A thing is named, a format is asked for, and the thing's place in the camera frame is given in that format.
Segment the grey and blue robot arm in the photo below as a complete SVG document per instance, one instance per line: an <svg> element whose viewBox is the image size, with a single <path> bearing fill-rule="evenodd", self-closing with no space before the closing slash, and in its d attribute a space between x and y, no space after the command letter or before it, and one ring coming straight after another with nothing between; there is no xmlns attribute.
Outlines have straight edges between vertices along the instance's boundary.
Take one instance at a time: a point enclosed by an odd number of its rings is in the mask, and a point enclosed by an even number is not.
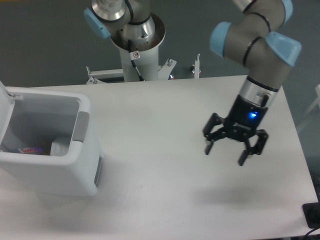
<svg viewBox="0 0 320 240"><path fill-rule="evenodd" d="M260 155L268 139L259 129L277 92L301 52L301 44L278 33L291 17L289 0L237 0L244 14L238 24L220 22L209 39L210 49L248 69L248 75L227 117L214 113L203 136L211 151L214 143L229 138L245 145L238 163ZM159 66L159 46L165 38L162 20L151 12L148 0L94 0L84 18L100 38L111 38L120 52L126 82L168 79Z"/></svg>

